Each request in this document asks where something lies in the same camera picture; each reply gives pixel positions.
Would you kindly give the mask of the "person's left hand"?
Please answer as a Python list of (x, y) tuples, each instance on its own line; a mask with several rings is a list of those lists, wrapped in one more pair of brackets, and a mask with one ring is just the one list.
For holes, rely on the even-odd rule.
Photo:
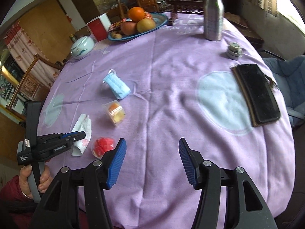
[[(33, 199), (33, 195), (30, 190), (30, 186), (28, 184), (28, 178), (31, 175), (32, 166), (27, 165), (21, 168), (20, 175), (19, 175), (19, 186), (22, 191), (22, 193), (29, 199)], [(38, 191), (41, 193), (45, 193), (48, 189), (49, 185), (53, 181), (53, 178), (51, 177), (50, 169), (47, 165), (44, 166), (44, 171), (41, 174), (40, 177), (40, 184), (38, 186)]]

